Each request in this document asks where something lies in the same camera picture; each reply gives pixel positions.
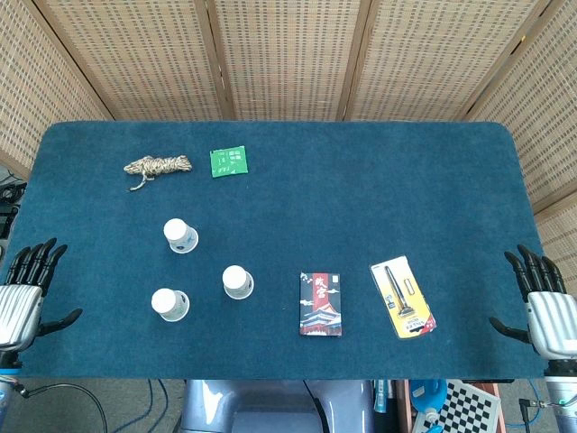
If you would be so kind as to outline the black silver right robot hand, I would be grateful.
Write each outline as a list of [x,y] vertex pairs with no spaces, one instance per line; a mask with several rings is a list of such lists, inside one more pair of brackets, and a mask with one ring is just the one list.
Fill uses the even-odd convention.
[[527,329],[505,326],[491,317],[493,328],[505,337],[531,345],[547,361],[576,358],[576,298],[567,292],[558,266],[524,245],[519,255],[505,252],[527,313]]

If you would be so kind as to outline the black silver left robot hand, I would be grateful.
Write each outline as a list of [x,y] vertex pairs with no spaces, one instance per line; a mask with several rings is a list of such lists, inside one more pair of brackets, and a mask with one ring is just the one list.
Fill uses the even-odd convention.
[[43,323],[41,312],[55,268],[67,251],[51,238],[43,244],[24,247],[10,262],[1,285],[1,351],[20,353],[35,338],[61,331],[72,325],[81,309],[74,309],[66,317]]

